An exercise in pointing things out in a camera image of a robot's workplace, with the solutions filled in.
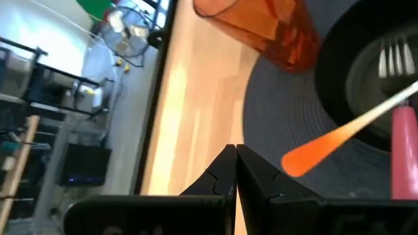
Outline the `orange faceted plastic tumbler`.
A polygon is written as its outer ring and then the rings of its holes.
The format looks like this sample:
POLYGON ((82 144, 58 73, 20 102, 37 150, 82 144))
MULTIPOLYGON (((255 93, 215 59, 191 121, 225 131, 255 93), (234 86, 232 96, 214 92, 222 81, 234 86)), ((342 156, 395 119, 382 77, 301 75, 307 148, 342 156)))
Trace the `orange faceted plastic tumbler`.
POLYGON ((193 0, 193 9, 287 72, 315 64, 320 42, 306 0, 193 0))

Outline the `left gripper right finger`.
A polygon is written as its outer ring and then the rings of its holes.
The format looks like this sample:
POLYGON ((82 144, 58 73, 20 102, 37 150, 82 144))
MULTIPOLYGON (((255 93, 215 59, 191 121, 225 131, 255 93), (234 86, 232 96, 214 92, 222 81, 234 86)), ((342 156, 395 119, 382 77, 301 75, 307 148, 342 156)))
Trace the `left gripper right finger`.
POLYGON ((248 235, 418 235, 418 201, 326 199, 247 146, 236 148, 248 235))

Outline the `fork with pink handle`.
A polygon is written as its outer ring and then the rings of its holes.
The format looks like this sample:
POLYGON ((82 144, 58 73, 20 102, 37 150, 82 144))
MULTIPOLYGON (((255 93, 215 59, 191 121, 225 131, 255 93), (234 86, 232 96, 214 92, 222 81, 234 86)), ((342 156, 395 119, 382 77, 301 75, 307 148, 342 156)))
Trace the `fork with pink handle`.
MULTIPOLYGON (((391 97, 416 81, 415 63, 404 35, 383 40, 378 76, 391 97)), ((406 97, 391 111, 391 198, 418 200, 418 117, 406 97)))

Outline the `black bowl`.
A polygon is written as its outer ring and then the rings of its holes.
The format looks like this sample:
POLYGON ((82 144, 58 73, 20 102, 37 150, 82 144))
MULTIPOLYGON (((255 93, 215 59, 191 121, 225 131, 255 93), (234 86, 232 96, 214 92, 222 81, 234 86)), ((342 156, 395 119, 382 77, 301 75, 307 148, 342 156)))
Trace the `black bowl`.
POLYGON ((335 0, 315 89, 339 126, 418 81, 418 0, 335 0))

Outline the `green board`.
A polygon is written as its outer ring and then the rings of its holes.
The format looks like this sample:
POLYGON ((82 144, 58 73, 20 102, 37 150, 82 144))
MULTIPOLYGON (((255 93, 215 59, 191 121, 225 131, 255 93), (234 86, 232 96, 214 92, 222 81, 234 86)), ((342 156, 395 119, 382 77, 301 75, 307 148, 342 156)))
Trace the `green board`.
POLYGON ((96 21, 101 21, 112 7, 112 0, 76 0, 76 2, 96 21))

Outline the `black equipment cart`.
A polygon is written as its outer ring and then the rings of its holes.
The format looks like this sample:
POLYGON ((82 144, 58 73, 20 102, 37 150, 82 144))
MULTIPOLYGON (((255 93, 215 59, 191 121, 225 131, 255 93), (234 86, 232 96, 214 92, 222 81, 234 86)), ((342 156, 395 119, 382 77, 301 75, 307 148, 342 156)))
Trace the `black equipment cart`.
POLYGON ((0 99, 19 101, 34 112, 41 104, 93 119, 110 110, 110 95, 105 91, 113 82, 99 82, 39 63, 48 53, 0 37, 0 99))

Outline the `spoon with orange handle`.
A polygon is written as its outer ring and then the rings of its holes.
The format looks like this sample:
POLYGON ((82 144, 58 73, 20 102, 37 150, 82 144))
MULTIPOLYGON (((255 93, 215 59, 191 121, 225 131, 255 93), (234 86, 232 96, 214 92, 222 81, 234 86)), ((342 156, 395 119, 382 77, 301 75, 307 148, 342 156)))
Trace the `spoon with orange handle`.
POLYGON ((281 167, 292 177, 305 175, 371 122, 416 92, 418 82, 414 82, 349 123, 289 151, 281 158, 281 167))

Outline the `black aluminium table frame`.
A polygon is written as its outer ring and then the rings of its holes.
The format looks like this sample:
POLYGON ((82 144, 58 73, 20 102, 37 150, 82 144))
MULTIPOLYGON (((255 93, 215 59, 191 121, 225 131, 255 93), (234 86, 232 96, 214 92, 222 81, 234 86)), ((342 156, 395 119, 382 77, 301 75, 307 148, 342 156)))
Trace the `black aluminium table frame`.
POLYGON ((170 40, 172 35, 172 28, 174 26, 174 19, 176 16, 177 6, 179 0, 170 0, 169 9, 167 12, 167 20, 163 32, 165 38, 162 41, 162 45, 159 49, 156 59, 156 65, 153 72, 153 82, 151 87, 150 98, 147 103, 147 116, 145 118, 144 133, 141 136, 140 144, 138 145, 138 172, 135 178, 134 184, 131 186, 131 193, 134 195, 140 194, 143 186, 146 163, 148 160, 148 152, 152 137, 153 126, 155 123, 155 116, 157 113, 157 105, 159 101, 159 95, 163 82, 163 75, 165 71, 167 54, 170 46, 170 40))

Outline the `black frame clamp knob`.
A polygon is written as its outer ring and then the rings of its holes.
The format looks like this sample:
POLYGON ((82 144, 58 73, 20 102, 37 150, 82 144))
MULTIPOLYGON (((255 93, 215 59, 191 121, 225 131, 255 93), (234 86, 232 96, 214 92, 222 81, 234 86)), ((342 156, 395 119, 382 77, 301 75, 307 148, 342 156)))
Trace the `black frame clamp knob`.
POLYGON ((163 29, 151 31, 148 35, 148 44, 156 49, 160 49, 164 40, 165 31, 163 29))

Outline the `round dark woven placemat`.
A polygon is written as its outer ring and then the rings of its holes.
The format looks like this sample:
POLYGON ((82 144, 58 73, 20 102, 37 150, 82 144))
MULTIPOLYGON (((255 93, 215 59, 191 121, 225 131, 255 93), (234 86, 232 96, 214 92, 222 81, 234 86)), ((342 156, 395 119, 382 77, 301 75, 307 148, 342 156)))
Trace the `round dark woven placemat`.
MULTIPOLYGON (((330 16, 334 2, 306 0, 323 41, 336 20, 330 16)), ((418 93, 409 102, 418 117, 418 93)), ((391 111, 299 177, 298 182, 327 198, 391 198, 391 111)), ((280 167, 288 151, 338 126, 319 100, 315 69, 292 75, 265 58, 257 60, 244 102, 244 142, 248 147, 280 167)))

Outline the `wooden stick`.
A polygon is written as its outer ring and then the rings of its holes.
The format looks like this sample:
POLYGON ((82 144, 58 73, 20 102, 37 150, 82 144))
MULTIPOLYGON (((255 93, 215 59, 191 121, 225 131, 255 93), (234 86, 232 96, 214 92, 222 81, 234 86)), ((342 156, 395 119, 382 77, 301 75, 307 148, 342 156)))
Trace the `wooden stick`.
POLYGON ((39 116, 30 116, 27 118, 27 130, 24 134, 24 139, 20 142, 15 153, 16 164, 14 165, 14 168, 6 174, 5 181, 0 190, 0 235, 5 234, 5 228, 14 197, 16 196, 29 157, 29 152, 33 145, 39 121, 39 116))

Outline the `black floor fan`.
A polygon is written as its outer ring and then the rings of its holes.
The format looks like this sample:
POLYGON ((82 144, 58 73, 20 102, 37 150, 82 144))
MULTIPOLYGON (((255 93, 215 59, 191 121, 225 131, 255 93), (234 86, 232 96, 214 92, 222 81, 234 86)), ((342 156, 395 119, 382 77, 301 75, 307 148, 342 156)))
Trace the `black floor fan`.
POLYGON ((149 48, 147 38, 151 27, 139 11, 112 7, 101 22, 100 34, 105 45, 134 67, 144 66, 144 54, 149 48))

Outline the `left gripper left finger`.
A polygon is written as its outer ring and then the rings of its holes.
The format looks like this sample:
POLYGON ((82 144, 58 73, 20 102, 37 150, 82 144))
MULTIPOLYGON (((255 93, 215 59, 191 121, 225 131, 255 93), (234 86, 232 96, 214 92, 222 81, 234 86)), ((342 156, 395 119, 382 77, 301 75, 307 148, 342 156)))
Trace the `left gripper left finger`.
POLYGON ((93 196, 65 214, 65 235, 233 235, 236 147, 178 196, 93 196))

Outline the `black computer with blue lights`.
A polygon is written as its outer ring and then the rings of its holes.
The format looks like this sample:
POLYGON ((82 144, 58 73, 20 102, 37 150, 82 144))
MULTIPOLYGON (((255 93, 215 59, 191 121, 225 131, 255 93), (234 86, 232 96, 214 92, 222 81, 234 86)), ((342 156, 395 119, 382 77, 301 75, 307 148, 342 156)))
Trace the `black computer with blue lights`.
POLYGON ((105 183, 111 149, 69 144, 59 170, 62 187, 98 187, 105 183))

